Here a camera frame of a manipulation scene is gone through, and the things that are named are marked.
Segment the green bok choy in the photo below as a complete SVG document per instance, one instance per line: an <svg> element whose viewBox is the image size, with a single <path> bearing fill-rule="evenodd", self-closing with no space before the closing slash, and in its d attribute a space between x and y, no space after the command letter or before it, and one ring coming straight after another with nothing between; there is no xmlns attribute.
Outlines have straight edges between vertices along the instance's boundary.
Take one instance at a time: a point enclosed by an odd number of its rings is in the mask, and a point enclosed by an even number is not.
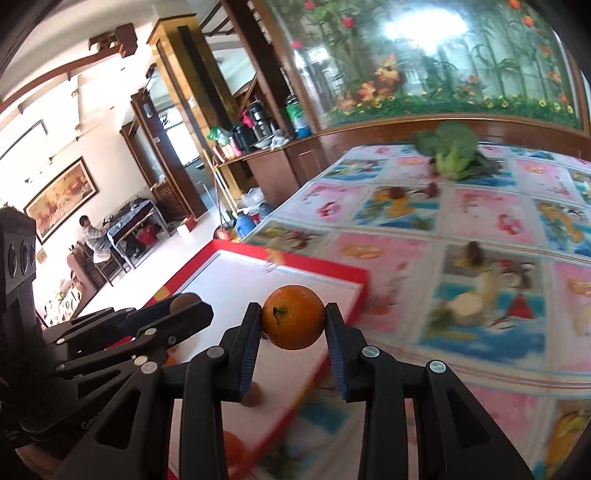
<svg viewBox="0 0 591 480"><path fill-rule="evenodd" d="M460 122L443 122L435 130L421 130L413 134L417 152L429 157L436 173L447 180L491 177L501 171L496 160L479 150L479 137Z"/></svg>

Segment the seated person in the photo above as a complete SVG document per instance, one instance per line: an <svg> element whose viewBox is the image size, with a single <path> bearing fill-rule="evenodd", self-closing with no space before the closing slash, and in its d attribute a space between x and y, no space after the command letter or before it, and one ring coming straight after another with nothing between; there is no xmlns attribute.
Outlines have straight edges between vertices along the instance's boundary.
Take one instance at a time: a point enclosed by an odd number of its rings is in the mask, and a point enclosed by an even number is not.
<svg viewBox="0 0 591 480"><path fill-rule="evenodd" d="M107 262L111 258L111 243L107 237L110 224L105 223L100 228L97 228L92 225L86 215L79 218L79 223L82 227L85 243L93 252L93 262L95 264Z"/></svg>

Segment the brown walnut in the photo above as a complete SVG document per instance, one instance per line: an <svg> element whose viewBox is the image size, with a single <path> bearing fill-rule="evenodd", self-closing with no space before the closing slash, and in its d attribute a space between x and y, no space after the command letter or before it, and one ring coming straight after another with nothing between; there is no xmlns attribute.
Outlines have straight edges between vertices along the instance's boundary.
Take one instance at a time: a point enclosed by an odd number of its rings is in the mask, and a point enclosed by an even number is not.
<svg viewBox="0 0 591 480"><path fill-rule="evenodd" d="M252 381L249 384L249 389L242 397L242 406L246 408L256 408L261 403L263 403L263 400L264 395L262 387L260 387L256 381Z"/></svg>

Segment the colourful fruit print tablecloth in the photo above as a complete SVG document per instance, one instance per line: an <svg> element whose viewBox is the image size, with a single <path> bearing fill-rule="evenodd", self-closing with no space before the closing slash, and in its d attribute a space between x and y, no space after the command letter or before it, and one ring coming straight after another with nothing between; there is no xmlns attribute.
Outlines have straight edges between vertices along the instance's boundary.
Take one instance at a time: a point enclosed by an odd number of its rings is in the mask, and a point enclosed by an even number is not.
<svg viewBox="0 0 591 480"><path fill-rule="evenodd" d="M402 361L449 364L538 479L590 423L590 164L483 144L501 171L451 182L412 145L356 146L247 236L366 270L358 325ZM484 251L468 265L466 245ZM474 291L484 321L453 323Z"/></svg>

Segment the beige yam piece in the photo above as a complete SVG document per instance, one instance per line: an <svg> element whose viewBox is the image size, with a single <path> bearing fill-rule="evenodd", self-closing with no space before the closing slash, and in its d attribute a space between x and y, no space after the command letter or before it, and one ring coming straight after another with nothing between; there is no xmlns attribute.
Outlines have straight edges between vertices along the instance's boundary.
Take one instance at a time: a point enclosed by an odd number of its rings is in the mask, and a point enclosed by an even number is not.
<svg viewBox="0 0 591 480"><path fill-rule="evenodd" d="M474 291L458 295L447 304L453 323L460 327L481 325L484 321L484 300Z"/></svg>

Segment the green water bottle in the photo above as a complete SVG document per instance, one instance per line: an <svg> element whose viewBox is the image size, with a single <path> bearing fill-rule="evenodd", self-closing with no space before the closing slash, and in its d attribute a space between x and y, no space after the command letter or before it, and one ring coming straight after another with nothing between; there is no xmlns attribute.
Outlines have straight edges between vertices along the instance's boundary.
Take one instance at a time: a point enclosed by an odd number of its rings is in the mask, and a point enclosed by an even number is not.
<svg viewBox="0 0 591 480"><path fill-rule="evenodd" d="M296 95L291 94L287 97L286 112L287 117L290 119L291 125L294 128L294 133L297 139L311 136L311 126L308 124L308 119L305 117L304 110Z"/></svg>

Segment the blue thermos flask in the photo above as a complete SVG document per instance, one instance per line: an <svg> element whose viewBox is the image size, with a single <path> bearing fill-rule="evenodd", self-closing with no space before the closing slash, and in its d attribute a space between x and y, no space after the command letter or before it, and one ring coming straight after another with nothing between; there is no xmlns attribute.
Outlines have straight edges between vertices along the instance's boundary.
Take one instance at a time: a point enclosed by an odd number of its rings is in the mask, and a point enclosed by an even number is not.
<svg viewBox="0 0 591 480"><path fill-rule="evenodd" d="M239 212L235 220L235 233L240 240L249 236L252 231L256 229L256 222L249 215Z"/></svg>

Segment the grey thermos flask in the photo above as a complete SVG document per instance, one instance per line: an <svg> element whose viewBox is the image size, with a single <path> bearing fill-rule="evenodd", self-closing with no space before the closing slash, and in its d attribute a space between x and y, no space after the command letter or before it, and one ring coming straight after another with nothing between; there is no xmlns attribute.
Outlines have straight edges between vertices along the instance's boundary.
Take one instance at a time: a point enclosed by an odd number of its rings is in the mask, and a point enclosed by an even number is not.
<svg viewBox="0 0 591 480"><path fill-rule="evenodd" d="M267 216L273 213L273 207L268 203L261 203L259 205L259 220L263 221Z"/></svg>

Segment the orange fruit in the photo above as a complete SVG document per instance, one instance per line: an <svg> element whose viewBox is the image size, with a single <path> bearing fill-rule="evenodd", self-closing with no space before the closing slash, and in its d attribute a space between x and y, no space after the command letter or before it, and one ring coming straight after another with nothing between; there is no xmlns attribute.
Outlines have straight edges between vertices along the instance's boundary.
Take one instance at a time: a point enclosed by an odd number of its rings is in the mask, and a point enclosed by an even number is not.
<svg viewBox="0 0 591 480"><path fill-rule="evenodd" d="M310 347L322 335L324 325L325 305L308 287L280 287L263 304L263 333L280 349L301 350Z"/></svg>
<svg viewBox="0 0 591 480"><path fill-rule="evenodd" d="M238 467L245 457L245 444L235 434L224 430L224 452L228 469Z"/></svg>

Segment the brown kiwi fruit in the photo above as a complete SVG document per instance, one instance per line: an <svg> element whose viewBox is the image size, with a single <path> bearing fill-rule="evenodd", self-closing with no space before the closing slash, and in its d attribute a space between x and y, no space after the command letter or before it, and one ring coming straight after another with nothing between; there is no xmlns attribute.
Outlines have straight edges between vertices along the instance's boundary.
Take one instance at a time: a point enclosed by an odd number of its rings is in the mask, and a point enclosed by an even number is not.
<svg viewBox="0 0 591 480"><path fill-rule="evenodd" d="M170 313L177 313L185 308L201 302L201 298L195 293L183 293L176 296L169 305Z"/></svg>

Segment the red tray with white base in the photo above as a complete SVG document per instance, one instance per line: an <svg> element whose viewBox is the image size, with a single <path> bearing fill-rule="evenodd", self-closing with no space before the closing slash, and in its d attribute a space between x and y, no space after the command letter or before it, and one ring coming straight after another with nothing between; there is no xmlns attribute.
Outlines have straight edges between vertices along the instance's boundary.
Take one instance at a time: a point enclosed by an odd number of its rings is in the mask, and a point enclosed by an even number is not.
<svg viewBox="0 0 591 480"><path fill-rule="evenodd" d="M245 445L245 457L229 469L230 478L245 478L324 375L328 353L322 307L334 302L342 319L352 324L367 300L369 284L369 272L360 268L212 240L148 300L154 305L175 294L194 293L213 309L211 326L185 341L172 362L215 345L226 329L242 320L250 303L259 304L262 343L253 381L263 390L263 405L223 408L226 428Z"/></svg>

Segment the dark red jujube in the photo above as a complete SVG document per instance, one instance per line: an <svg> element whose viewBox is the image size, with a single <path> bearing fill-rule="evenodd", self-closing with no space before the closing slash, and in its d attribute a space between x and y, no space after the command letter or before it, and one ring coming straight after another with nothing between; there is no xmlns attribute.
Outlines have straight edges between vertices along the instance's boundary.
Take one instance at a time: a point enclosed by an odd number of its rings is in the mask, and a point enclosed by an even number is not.
<svg viewBox="0 0 591 480"><path fill-rule="evenodd" d="M477 241L470 241L466 245L465 256L471 267L480 267L485 261L484 251Z"/></svg>

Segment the framed landscape painting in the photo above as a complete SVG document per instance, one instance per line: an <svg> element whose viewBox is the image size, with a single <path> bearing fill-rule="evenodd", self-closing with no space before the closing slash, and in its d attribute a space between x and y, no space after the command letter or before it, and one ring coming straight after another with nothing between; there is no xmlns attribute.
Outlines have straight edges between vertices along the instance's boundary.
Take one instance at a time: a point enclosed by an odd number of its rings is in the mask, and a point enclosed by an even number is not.
<svg viewBox="0 0 591 480"><path fill-rule="evenodd" d="M77 212L99 189L83 157L47 183L24 207L35 221L36 238L43 245L56 230Z"/></svg>

